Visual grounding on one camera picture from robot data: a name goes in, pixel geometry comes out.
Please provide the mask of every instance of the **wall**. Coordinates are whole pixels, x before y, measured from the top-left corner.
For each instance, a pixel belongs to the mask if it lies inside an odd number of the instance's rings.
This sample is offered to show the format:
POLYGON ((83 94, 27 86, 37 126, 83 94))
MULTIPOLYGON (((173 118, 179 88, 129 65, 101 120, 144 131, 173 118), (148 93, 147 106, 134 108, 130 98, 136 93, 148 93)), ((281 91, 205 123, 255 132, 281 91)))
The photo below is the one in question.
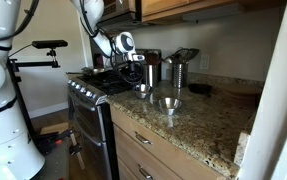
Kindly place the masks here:
MULTIPOLYGON (((22 0, 18 23, 25 17, 24 9, 29 9, 31 1, 22 0)), ((83 49, 79 18, 69 0, 40 0, 37 12, 29 26, 14 38, 13 53, 35 40, 63 39, 67 47, 56 48, 56 59, 61 68, 22 67, 17 75, 30 117, 36 117, 67 108, 67 78, 65 72, 80 71, 90 62, 88 52, 83 49)), ((46 56, 49 49, 28 47, 13 56, 19 62, 51 61, 46 56)))
MULTIPOLYGON (((163 58, 179 47, 200 49, 189 62, 189 72, 264 81, 280 26, 279 12, 269 9, 131 33, 137 48, 161 49, 163 58), (210 54, 209 70, 199 69, 202 53, 210 54)), ((166 78, 164 69, 162 77, 166 78)))

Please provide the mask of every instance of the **wooden floor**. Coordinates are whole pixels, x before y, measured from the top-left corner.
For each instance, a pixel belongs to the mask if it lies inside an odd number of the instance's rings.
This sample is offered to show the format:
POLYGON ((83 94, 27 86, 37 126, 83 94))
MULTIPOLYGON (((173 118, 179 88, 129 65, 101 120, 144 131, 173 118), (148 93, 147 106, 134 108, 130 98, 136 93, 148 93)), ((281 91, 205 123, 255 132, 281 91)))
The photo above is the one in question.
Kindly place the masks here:
MULTIPOLYGON (((39 131, 42 127, 59 124, 62 122, 69 122, 70 128, 75 131, 77 142, 82 144, 80 134, 77 127, 74 126, 73 121, 68 120, 68 110, 62 110, 55 113, 51 113, 45 116, 31 119, 32 125, 35 130, 39 131)), ((85 164, 85 170, 81 170, 79 161, 76 155, 69 157, 69 180, 100 180, 95 170, 95 165, 91 163, 88 154, 85 151, 81 151, 82 159, 85 164)))

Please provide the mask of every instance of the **stainless steel oven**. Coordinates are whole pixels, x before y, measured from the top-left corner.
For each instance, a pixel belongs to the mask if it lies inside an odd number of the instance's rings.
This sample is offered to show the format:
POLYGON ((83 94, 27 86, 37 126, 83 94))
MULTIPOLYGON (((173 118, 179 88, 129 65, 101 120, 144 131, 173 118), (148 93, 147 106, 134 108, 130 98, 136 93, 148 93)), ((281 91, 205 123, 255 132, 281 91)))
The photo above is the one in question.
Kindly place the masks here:
POLYGON ((110 106, 105 98, 131 88, 113 71, 68 81, 70 117, 81 132, 86 152, 83 158, 93 163, 102 180, 119 179, 110 106))

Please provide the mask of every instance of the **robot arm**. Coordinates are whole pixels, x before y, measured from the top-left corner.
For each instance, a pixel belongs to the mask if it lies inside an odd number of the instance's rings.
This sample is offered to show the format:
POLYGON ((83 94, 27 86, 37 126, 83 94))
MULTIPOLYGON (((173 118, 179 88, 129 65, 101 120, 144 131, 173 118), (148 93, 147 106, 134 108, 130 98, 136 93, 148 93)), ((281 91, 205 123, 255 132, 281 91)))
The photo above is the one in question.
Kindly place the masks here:
POLYGON ((111 58, 115 54, 124 54, 128 61, 144 60, 144 56, 137 55, 133 37, 129 32, 122 32, 114 38, 109 38, 97 27, 97 23, 104 11, 103 0, 71 0, 81 14, 81 22, 88 34, 100 47, 105 57, 111 58))

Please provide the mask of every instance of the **granite countertop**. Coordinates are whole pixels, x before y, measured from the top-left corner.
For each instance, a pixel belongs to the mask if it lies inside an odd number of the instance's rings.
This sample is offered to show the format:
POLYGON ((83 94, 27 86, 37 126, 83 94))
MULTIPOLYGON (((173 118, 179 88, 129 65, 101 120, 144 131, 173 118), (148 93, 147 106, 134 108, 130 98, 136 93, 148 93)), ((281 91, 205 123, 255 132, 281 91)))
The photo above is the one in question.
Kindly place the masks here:
POLYGON ((254 107, 228 104, 220 91, 212 96, 195 94, 186 88, 173 88, 162 81, 148 99, 138 99, 134 91, 108 96, 106 101, 152 132, 233 179, 239 167, 233 163, 240 132, 255 112, 254 107), (183 101, 174 116, 162 114, 156 105, 162 97, 183 101))

